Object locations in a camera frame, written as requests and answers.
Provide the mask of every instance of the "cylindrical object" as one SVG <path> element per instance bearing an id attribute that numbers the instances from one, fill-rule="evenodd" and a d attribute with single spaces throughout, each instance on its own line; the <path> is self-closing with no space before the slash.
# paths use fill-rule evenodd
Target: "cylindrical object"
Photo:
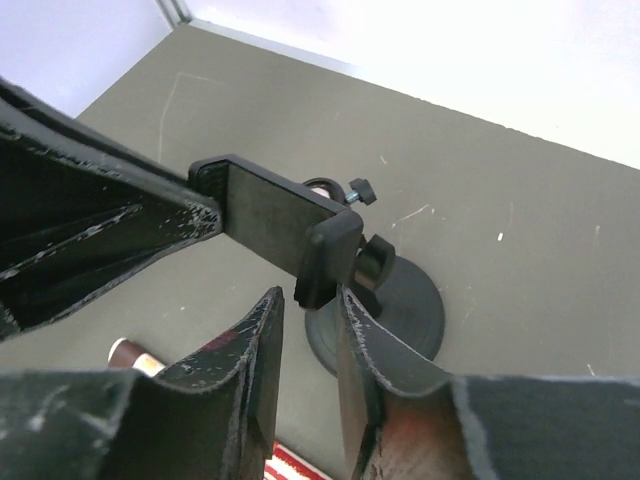
<path id="1" fill-rule="evenodd" d="M 119 338 L 109 350 L 108 365 L 118 368 L 135 368 L 148 377 L 155 377 L 166 365 L 137 343 Z"/>

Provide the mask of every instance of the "gray tabletop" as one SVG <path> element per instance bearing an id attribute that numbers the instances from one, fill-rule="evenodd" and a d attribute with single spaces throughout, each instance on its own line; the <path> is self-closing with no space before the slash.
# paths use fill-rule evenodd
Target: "gray tabletop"
<path id="1" fill-rule="evenodd" d="M 379 201 L 357 207 L 366 233 L 393 242 L 441 290 L 436 363 L 447 370 L 639 370 L 634 169 L 191 27 L 80 120 L 185 174 L 196 160 L 236 153 L 296 181 L 368 178 Z M 341 478 L 337 385 L 307 345 L 294 281 L 226 237 L 3 344 L 0 365 L 101 367 L 120 336 L 172 362 L 276 284 L 288 301 L 277 435 Z"/>

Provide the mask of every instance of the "red white striped cloth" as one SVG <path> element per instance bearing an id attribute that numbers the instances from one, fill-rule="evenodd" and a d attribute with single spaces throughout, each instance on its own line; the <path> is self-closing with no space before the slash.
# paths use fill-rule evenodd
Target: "red white striped cloth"
<path id="1" fill-rule="evenodd" d="M 264 480 L 331 480 L 278 442 L 273 444 L 273 457 L 267 460 Z"/>

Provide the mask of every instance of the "scratch mark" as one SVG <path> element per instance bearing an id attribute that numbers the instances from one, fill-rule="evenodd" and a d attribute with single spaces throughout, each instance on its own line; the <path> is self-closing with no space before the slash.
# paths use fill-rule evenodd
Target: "scratch mark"
<path id="1" fill-rule="evenodd" d="M 173 86 L 171 87 L 171 91 L 169 92 L 167 101 L 164 104 L 164 108 L 162 109 L 162 115 L 160 115 L 160 130 L 158 133 L 158 163 L 162 163 L 162 136 L 164 135 L 164 119 L 167 117 L 167 112 L 169 111 L 169 105 L 171 105 L 171 100 L 173 100 L 173 96 L 176 93 L 176 89 L 178 88 L 179 81 L 180 81 L 180 74 L 178 73 L 176 75 L 176 78 L 173 80 Z"/>
<path id="2" fill-rule="evenodd" d="M 405 215 L 404 217 L 402 217 L 401 219 L 399 219 L 398 221 L 394 222 L 391 225 L 391 228 L 396 228 L 396 225 L 398 225 L 400 222 L 404 222 L 405 220 L 408 220 L 409 218 L 413 217 L 414 215 L 419 214 L 420 212 L 422 212 L 425 208 L 430 207 L 431 205 L 429 205 L 428 203 L 424 206 L 424 207 L 420 207 L 418 210 L 416 210 L 415 212 L 410 213 L 409 215 Z"/>
<path id="3" fill-rule="evenodd" d="M 40 409 L 27 422 L 27 428 L 32 432 L 39 432 L 40 430 L 42 430 L 42 427 L 44 426 L 44 422 L 46 420 L 45 415 L 49 411 L 51 402 L 53 402 L 53 399 L 56 398 L 56 396 L 60 395 L 62 392 L 66 392 L 67 390 L 69 390 L 69 386 L 63 385 L 49 393 L 49 395 L 47 395 L 42 401 Z"/>
<path id="4" fill-rule="evenodd" d="M 178 74 L 176 75 L 176 78 L 173 80 L 171 91 L 169 92 L 167 101 L 164 104 L 164 108 L 162 109 L 162 114 L 160 115 L 160 133 L 158 134 L 158 163 L 162 163 L 162 136 L 164 135 L 164 120 L 167 116 L 167 112 L 169 111 L 169 105 L 171 104 L 171 100 L 173 100 L 173 96 L 176 94 L 178 83 L 180 82 L 180 79 L 182 77 L 193 78 L 194 80 L 200 80 L 203 82 L 211 83 L 216 86 L 226 85 L 226 83 L 224 82 L 218 82 L 210 78 L 201 77 L 200 75 L 194 75 L 193 73 L 178 72 Z"/>
<path id="5" fill-rule="evenodd" d="M 600 246 L 600 225 L 596 225 L 596 230 L 593 232 L 593 248 Z"/>

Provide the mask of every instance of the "white scuff mark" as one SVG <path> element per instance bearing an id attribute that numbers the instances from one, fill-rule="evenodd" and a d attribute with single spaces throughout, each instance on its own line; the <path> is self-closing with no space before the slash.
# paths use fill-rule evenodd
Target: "white scuff mark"
<path id="1" fill-rule="evenodd" d="M 471 307 L 469 309 L 469 311 L 467 313 L 465 313 L 464 318 L 462 319 L 462 326 L 464 327 L 464 324 L 467 323 L 467 320 L 469 319 L 469 315 L 471 315 L 473 313 L 473 311 L 475 310 L 475 306 Z"/>
<path id="2" fill-rule="evenodd" d="M 600 225 L 596 225 L 596 230 L 593 232 L 593 248 L 600 246 Z"/>
<path id="3" fill-rule="evenodd" d="M 419 213 L 420 213 L 420 212 L 422 212 L 425 208 L 430 207 L 430 206 L 431 206 L 431 205 L 429 205 L 429 204 L 427 203 L 425 206 L 420 207 L 420 208 L 419 208 L 418 210 L 416 210 L 415 212 L 412 212 L 412 213 L 410 213 L 409 215 L 405 215 L 404 217 L 402 217 L 402 218 L 398 219 L 396 222 L 394 222 L 394 223 L 391 225 L 391 228 L 396 228 L 396 225 L 398 225 L 400 222 L 404 222 L 405 220 L 408 220 L 409 218 L 413 217 L 414 215 L 419 214 Z"/>
<path id="4" fill-rule="evenodd" d="M 108 420 L 105 420 L 104 418 L 96 417 L 95 415 L 91 415 L 87 412 L 79 412 L 78 417 L 80 417 L 80 420 L 82 420 L 84 423 L 94 428 L 105 437 L 111 438 L 116 433 L 116 425 L 112 424 Z"/>
<path id="5" fill-rule="evenodd" d="M 42 430 L 42 427 L 44 426 L 44 422 L 46 420 L 45 415 L 49 411 L 49 407 L 51 407 L 51 402 L 53 402 L 56 396 L 60 395 L 62 392 L 66 392 L 67 390 L 69 390 L 69 386 L 62 385 L 61 387 L 56 388 L 51 393 L 49 393 L 49 395 L 44 397 L 44 400 L 40 405 L 40 409 L 27 422 L 27 428 L 32 432 L 39 432 L 40 430 Z"/>
<path id="6" fill-rule="evenodd" d="M 17 268 L 10 268 L 9 270 L 5 270 L 4 272 L 0 273 L 0 280 L 8 280 L 11 277 L 15 277 L 19 273 L 20 270 L 18 270 Z"/>

